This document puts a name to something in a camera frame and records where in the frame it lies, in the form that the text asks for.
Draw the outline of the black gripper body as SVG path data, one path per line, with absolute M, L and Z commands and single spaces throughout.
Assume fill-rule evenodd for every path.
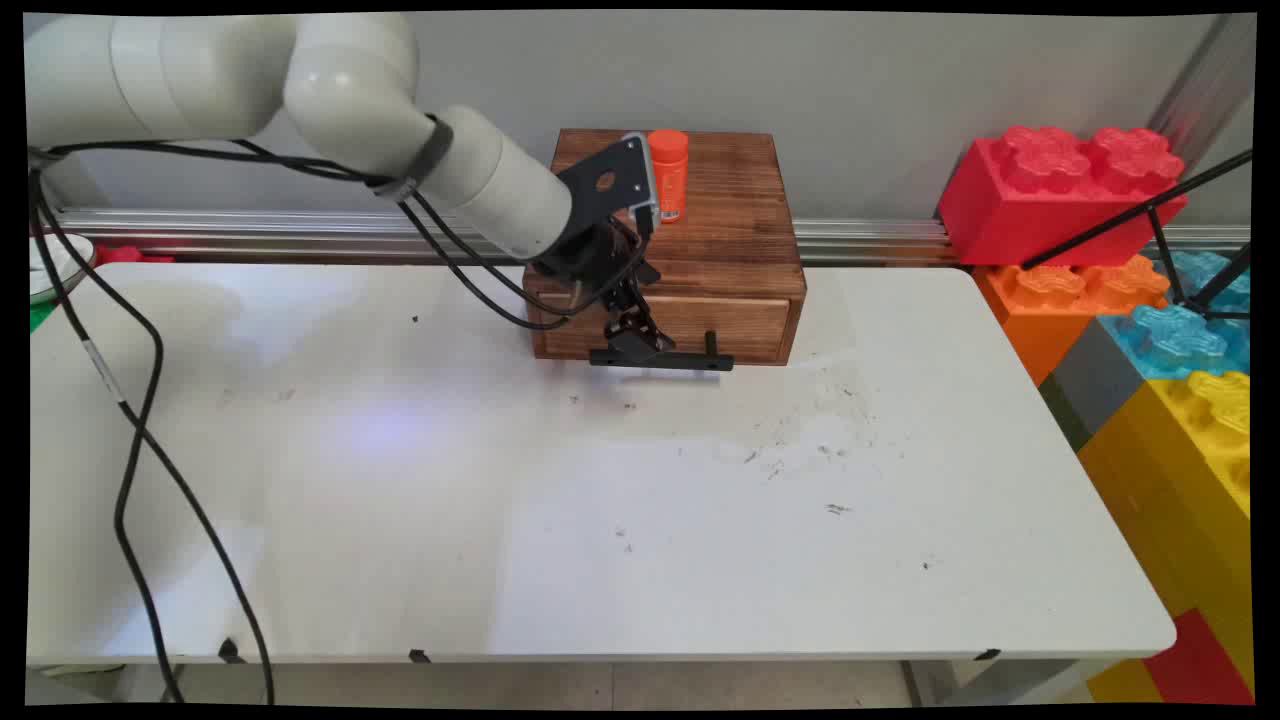
M 570 305 L 639 305 L 640 275 L 653 281 L 644 255 L 653 220 L 632 225 L 614 217 L 566 240 L 535 261 L 535 272 L 570 292 Z

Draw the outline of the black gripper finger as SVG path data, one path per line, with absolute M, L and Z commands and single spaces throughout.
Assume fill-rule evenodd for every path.
M 663 333 L 654 316 L 650 305 L 645 300 L 640 286 L 631 286 L 634 306 L 630 310 L 630 323 L 634 340 L 631 341 L 631 359 L 653 359 L 659 354 L 675 350 L 675 341 Z
M 630 361 L 643 360 L 643 327 L 628 291 L 611 291 L 603 304 L 607 310 L 604 337 L 609 350 Z

